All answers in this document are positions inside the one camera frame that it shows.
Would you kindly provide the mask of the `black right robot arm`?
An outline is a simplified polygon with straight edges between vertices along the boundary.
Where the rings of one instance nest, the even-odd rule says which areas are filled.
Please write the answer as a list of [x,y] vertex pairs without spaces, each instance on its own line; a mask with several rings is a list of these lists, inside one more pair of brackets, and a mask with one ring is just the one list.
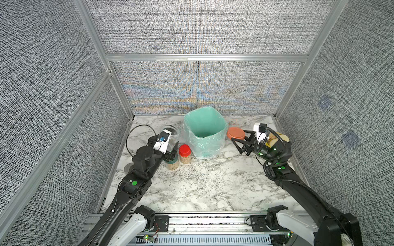
[[263,132],[248,131],[249,137],[232,138],[240,154],[254,154],[265,176],[290,194],[311,217],[305,220],[283,205],[267,210],[264,225],[270,231],[283,229],[312,246],[361,246],[363,244],[358,219],[351,213],[342,213],[309,187],[288,164],[291,142],[285,141],[276,131],[266,128]]

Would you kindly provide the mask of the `orange lid peanut jar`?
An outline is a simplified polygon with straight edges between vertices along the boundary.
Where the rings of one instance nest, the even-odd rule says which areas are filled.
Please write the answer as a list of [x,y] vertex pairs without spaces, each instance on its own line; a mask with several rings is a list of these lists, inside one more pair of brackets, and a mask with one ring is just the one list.
[[172,150],[176,143],[179,141],[180,131],[177,127],[173,125],[164,126],[163,130],[171,132],[167,149]]

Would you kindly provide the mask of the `orange jar lid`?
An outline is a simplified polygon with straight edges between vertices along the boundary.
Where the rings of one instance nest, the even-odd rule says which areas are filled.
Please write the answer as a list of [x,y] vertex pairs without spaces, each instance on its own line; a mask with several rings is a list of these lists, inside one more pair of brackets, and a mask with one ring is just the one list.
[[238,140],[244,140],[245,139],[245,132],[239,127],[229,127],[227,130],[227,137],[229,139],[238,139]]

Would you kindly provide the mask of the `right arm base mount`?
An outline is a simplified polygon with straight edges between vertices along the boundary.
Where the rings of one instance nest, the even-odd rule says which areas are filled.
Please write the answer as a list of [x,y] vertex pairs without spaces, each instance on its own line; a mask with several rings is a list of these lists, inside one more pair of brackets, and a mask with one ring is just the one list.
[[251,215],[249,217],[250,225],[254,232],[276,232],[278,229],[270,228],[266,223],[266,216]]

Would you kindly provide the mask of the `green lid peanut jar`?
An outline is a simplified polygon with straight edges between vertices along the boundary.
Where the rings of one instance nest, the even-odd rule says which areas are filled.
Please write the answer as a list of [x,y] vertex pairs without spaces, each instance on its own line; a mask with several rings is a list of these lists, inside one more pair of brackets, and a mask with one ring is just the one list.
[[174,160],[166,162],[166,168],[170,171],[176,170],[179,167],[179,158],[176,156]]

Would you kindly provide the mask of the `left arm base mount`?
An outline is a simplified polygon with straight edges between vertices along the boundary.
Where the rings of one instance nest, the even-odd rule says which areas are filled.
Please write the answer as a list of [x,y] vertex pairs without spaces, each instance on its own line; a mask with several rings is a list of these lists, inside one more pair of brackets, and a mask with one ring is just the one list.
[[170,217],[167,215],[155,216],[154,222],[148,220],[146,228],[143,230],[143,232],[146,233],[168,232],[169,218]]

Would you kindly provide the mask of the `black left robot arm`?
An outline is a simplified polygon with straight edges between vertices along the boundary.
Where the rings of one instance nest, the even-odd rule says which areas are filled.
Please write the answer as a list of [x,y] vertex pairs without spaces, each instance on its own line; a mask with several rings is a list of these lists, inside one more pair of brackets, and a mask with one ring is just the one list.
[[147,206],[135,206],[152,184],[151,179],[163,161],[178,159],[178,144],[167,152],[167,142],[150,138],[132,158],[132,169],[118,185],[108,209],[80,246],[125,246],[136,235],[155,227],[155,211]]

